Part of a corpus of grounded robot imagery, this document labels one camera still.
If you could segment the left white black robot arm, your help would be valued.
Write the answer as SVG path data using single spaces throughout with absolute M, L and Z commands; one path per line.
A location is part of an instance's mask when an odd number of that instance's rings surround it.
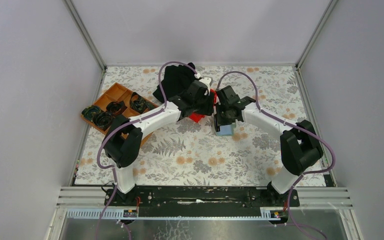
M 143 139 L 193 113 L 212 115 L 215 98 L 210 91 L 212 82 L 211 77 L 195 80 L 187 90 L 159 107 L 130 118 L 118 116 L 114 120 L 102 145 L 114 170 L 115 197 L 122 205 L 128 206 L 135 200 L 133 163 L 139 155 Z

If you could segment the grey-green card holder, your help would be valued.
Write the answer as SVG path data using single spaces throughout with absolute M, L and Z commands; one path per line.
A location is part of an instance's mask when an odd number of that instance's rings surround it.
M 215 135 L 219 137 L 233 136 L 236 128 L 236 123 L 229 125 L 219 125 L 217 122 L 214 123 Z

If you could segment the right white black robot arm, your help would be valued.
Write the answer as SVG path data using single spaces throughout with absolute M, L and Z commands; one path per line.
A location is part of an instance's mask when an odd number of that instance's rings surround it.
M 308 120 L 291 123 L 286 118 L 264 111 L 255 99 L 240 98 L 228 85 L 216 91 L 215 122 L 220 127 L 236 121 L 264 130 L 280 143 L 282 168 L 268 184 L 267 201 L 273 206 L 281 205 L 286 192 L 305 170 L 313 166 L 324 155 L 314 126 Z

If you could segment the wooden divided organizer tray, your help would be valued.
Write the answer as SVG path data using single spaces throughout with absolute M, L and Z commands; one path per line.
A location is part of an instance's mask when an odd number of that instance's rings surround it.
M 92 105 L 100 107 L 102 112 L 113 114 L 115 117 L 113 122 L 118 116 L 123 116 L 127 119 L 132 118 L 140 115 L 138 112 L 130 108 L 130 99 L 133 92 L 134 91 L 128 89 L 127 87 L 119 83 L 115 83 L 108 90 L 104 91 L 104 93 L 98 97 Z M 111 128 L 110 126 L 107 130 L 101 130 L 94 125 L 93 121 L 86 120 L 81 114 L 80 116 L 91 127 L 95 128 L 104 135 L 106 135 Z

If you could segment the red plastic bin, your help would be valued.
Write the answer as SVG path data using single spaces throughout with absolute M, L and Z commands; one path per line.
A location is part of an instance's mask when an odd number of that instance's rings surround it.
M 217 93 L 214 89 L 210 89 L 211 94 L 213 95 L 213 106 L 217 102 Z M 188 118 L 194 121 L 195 123 L 199 123 L 201 119 L 203 119 L 206 115 L 198 114 L 198 113 L 192 113 Z

